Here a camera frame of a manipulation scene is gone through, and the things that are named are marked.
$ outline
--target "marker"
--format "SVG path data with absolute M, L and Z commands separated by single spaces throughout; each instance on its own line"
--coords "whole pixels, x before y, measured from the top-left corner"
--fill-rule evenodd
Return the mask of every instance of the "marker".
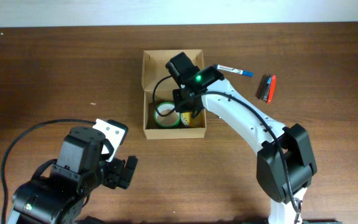
M 274 94 L 274 89 L 276 87 L 276 76 L 272 76 L 272 82 L 270 84 L 270 89 L 268 91 L 268 99 L 267 99 L 267 103 L 270 103 L 273 99 L 273 94 Z
M 263 90 L 260 92 L 259 99 L 263 100 L 265 98 L 266 93 L 269 92 L 268 87 L 270 86 L 270 82 L 272 81 L 272 77 L 267 75 L 265 78 L 265 84 Z
M 215 65 L 215 68 L 219 69 L 219 70 L 222 70 L 222 71 L 227 71 L 227 72 L 237 73 L 237 74 L 240 74 L 240 75 L 245 75 L 245 76 L 248 76 L 248 77 L 253 77 L 254 76 L 254 74 L 252 72 L 247 72 L 247 71 L 244 71 L 244 70 L 227 67 L 227 66 L 224 66 L 224 65 Z

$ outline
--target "green led light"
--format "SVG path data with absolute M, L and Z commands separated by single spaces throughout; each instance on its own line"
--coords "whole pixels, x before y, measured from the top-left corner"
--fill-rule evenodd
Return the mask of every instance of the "green led light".
M 196 76 L 196 81 L 198 81 L 198 82 L 201 81 L 201 75 Z
M 32 210 L 31 204 L 27 203 L 27 204 L 25 205 L 25 209 L 26 209 L 27 211 L 31 211 L 31 210 Z

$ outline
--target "blue marker cap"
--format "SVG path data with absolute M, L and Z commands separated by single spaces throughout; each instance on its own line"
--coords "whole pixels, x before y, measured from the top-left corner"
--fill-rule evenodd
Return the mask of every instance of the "blue marker cap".
M 247 72 L 247 71 L 242 71 L 242 75 L 248 76 L 248 77 L 253 77 L 254 74 L 252 72 Z

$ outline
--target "box flap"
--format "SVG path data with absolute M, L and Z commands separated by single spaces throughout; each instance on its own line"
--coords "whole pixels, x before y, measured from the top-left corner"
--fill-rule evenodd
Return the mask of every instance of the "box flap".
M 202 50 L 145 50 L 142 67 L 142 86 L 145 91 L 152 92 L 158 81 L 170 75 L 165 65 L 172 57 L 181 52 L 184 52 L 194 65 L 201 70 L 204 69 Z M 165 80 L 158 86 L 159 90 L 173 90 L 176 88 L 178 88 L 178 85 L 172 78 Z

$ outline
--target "white robotic arm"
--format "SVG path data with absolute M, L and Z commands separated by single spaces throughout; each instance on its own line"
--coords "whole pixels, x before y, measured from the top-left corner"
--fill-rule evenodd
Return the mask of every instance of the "white robotic arm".
M 192 111 L 196 116 L 205 108 L 215 113 L 256 153 L 257 180 L 272 202 L 268 222 L 301 222 L 294 208 L 300 211 L 300 201 L 317 172 L 306 130 L 299 124 L 288 128 L 267 116 L 238 94 L 222 73 L 212 66 L 200 71 L 184 53 L 173 57 L 166 68 L 180 87 L 173 90 L 177 112 Z M 285 154 L 281 146 L 288 149 Z
M 273 118 L 267 116 L 254 105 L 244 99 L 230 84 L 227 79 L 217 80 L 208 86 L 208 91 L 218 91 L 227 93 L 243 101 L 252 107 L 266 123 L 276 136 L 284 134 L 283 128 L 285 125 L 281 122 L 275 121 Z M 257 154 L 263 147 L 262 143 L 265 141 L 273 142 L 273 137 L 266 131 L 265 127 L 260 123 L 259 119 L 247 108 L 235 101 L 229 101 L 228 98 L 221 95 L 203 95 L 202 97 L 204 107 L 222 118 L 230 127 L 240 134 L 249 144 L 249 146 Z M 294 197 L 303 200 L 307 188 L 299 190 Z M 270 199 L 270 215 L 268 222 L 270 224 L 292 224 L 294 223 L 296 212 L 292 208 L 291 203 L 276 202 Z

